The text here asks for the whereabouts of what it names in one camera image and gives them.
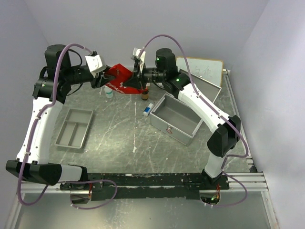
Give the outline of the red first aid kit pouch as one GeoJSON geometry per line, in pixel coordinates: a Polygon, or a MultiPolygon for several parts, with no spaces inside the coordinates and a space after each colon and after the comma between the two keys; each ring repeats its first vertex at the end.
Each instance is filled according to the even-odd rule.
{"type": "Polygon", "coordinates": [[[132,71],[124,67],[123,65],[116,64],[108,69],[104,75],[109,75],[114,77],[109,81],[106,86],[112,90],[121,94],[141,94],[144,90],[136,89],[129,86],[123,86],[123,83],[132,77],[132,71]]]}

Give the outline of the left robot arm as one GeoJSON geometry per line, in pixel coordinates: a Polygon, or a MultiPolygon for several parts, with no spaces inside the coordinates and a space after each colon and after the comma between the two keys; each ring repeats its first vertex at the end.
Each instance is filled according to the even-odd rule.
{"type": "Polygon", "coordinates": [[[7,161],[6,170],[19,183],[53,186],[71,182],[77,190],[84,190],[89,184],[85,167],[49,162],[52,133],[71,86],[90,83],[92,88],[102,87],[109,81],[104,77],[109,66],[96,51],[76,43],[48,46],[44,56],[46,66],[34,85],[29,128],[16,159],[7,161]]]}

